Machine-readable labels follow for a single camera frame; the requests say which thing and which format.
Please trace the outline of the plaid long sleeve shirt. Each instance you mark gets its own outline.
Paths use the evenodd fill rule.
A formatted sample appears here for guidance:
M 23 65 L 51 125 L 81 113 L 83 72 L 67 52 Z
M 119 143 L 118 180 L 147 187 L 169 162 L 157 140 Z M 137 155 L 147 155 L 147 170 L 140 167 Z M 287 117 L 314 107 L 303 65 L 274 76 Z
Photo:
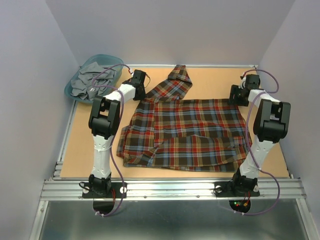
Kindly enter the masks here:
M 186 99 L 192 81 L 184 65 L 139 102 L 121 130 L 116 154 L 126 167 L 235 172 L 248 155 L 250 135 L 227 99 Z

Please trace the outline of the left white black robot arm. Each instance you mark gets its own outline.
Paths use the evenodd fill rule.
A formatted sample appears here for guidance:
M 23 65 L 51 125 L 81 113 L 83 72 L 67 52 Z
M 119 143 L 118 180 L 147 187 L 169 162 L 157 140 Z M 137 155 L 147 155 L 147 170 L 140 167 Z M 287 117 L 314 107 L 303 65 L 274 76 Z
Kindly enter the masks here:
M 131 78 L 118 89 L 93 100 L 88 126 L 93 136 L 93 167 L 88 182 L 80 183 L 82 197 L 87 199 L 113 197 L 110 158 L 113 139 L 119 129 L 124 103 L 143 100 L 146 97 L 145 78 L 148 75 L 134 70 Z

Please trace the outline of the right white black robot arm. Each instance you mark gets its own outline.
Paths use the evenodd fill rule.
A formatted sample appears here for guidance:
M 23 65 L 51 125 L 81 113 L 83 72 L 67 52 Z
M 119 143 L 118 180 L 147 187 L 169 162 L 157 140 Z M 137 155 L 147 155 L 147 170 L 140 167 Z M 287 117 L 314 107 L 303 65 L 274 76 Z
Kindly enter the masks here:
M 291 104 L 260 88 L 260 76 L 250 72 L 240 76 L 241 85 L 231 86 L 229 96 L 231 105 L 250 106 L 245 124 L 248 154 L 230 182 L 235 195 L 259 192 L 262 165 L 270 150 L 287 136 L 291 114 Z

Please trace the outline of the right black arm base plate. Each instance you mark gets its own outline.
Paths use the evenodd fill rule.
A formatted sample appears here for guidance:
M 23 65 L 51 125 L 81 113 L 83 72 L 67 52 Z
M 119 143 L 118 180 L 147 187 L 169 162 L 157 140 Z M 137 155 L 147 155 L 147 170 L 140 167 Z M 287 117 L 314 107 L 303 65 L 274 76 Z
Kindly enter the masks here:
M 232 181 L 218 181 L 214 183 L 214 195 L 224 197 L 259 197 L 260 192 L 249 190 L 246 187 L 235 185 Z

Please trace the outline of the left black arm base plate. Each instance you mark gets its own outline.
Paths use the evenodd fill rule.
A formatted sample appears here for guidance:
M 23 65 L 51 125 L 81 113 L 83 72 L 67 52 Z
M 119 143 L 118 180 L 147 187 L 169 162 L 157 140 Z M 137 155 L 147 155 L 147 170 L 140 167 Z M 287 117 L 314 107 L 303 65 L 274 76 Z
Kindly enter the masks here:
M 89 189 L 88 182 L 79 183 L 82 188 L 82 198 L 83 199 L 121 199 L 127 197 L 127 183 L 124 183 L 124 187 L 121 182 L 112 182 L 111 188 L 108 192 L 95 192 L 92 189 Z

